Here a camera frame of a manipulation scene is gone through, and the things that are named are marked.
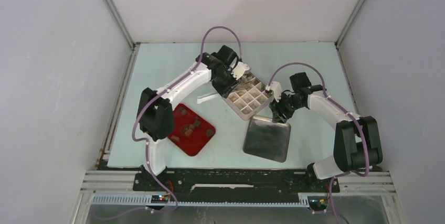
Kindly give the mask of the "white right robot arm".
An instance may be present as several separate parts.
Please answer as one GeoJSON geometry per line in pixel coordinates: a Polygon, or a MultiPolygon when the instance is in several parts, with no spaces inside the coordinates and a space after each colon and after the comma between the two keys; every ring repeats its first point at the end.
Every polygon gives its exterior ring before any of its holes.
{"type": "Polygon", "coordinates": [[[316,112],[335,132],[333,154],[308,166],[310,173],[305,177],[305,184],[309,190],[319,191],[326,185],[327,178],[343,173],[360,169],[368,173],[372,166],[383,161],[375,118],[346,110],[322,85],[313,85],[304,72],[292,75],[290,82],[290,94],[279,82],[271,81],[266,86],[266,92],[273,94],[269,105],[273,122],[285,123],[297,109],[307,108],[316,112]]]}

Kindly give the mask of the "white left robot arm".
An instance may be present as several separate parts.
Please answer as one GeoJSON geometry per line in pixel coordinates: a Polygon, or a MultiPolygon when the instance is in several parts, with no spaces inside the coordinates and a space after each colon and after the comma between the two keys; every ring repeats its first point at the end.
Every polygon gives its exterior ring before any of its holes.
{"type": "Polygon", "coordinates": [[[218,52],[201,52],[195,62],[179,77],[165,86],[143,90],[136,121],[132,130],[134,141],[136,129],[144,133],[144,168],[148,173],[145,183],[152,190],[161,190],[166,177],[161,172],[166,168],[165,140],[175,127],[174,109],[192,92],[211,83],[222,98],[227,98],[240,83],[241,77],[250,71],[236,52],[223,45],[218,52]]]}

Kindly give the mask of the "round dark chocolate piece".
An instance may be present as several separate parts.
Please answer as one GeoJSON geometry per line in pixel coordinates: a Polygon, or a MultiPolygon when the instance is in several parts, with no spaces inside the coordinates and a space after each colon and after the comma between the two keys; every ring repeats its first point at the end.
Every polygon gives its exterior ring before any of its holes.
{"type": "Polygon", "coordinates": [[[205,132],[206,137],[212,137],[215,134],[215,131],[212,129],[207,129],[205,132]]]}

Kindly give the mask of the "pink tin with white dividers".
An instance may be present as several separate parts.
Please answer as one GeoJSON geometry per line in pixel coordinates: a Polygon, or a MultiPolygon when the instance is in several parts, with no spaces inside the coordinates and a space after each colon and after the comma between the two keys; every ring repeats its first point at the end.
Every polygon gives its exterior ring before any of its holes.
{"type": "Polygon", "coordinates": [[[244,74],[238,85],[223,100],[244,121],[248,121],[273,100],[266,85],[253,73],[244,74]]]}

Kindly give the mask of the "silver metal tin lid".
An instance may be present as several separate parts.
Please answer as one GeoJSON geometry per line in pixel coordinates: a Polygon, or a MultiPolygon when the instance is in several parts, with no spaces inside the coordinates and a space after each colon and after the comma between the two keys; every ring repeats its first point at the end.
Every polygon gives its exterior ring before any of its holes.
{"type": "Polygon", "coordinates": [[[270,118],[253,116],[248,124],[243,152],[283,163],[287,159],[290,133],[289,123],[275,123],[270,118]]]}

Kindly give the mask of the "red rectangular tray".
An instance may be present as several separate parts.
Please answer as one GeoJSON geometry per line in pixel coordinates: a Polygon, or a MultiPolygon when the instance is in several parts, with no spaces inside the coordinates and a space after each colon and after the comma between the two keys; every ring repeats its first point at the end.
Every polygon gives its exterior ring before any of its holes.
{"type": "Polygon", "coordinates": [[[188,156],[196,156],[216,134],[216,128],[213,125],[183,103],[174,109],[173,116],[175,125],[168,139],[188,156]],[[199,127],[193,126],[195,120],[201,121],[199,127]],[[215,134],[212,137],[206,137],[207,129],[214,130],[215,134]],[[172,141],[172,135],[178,136],[181,139],[180,142],[172,141]]]}

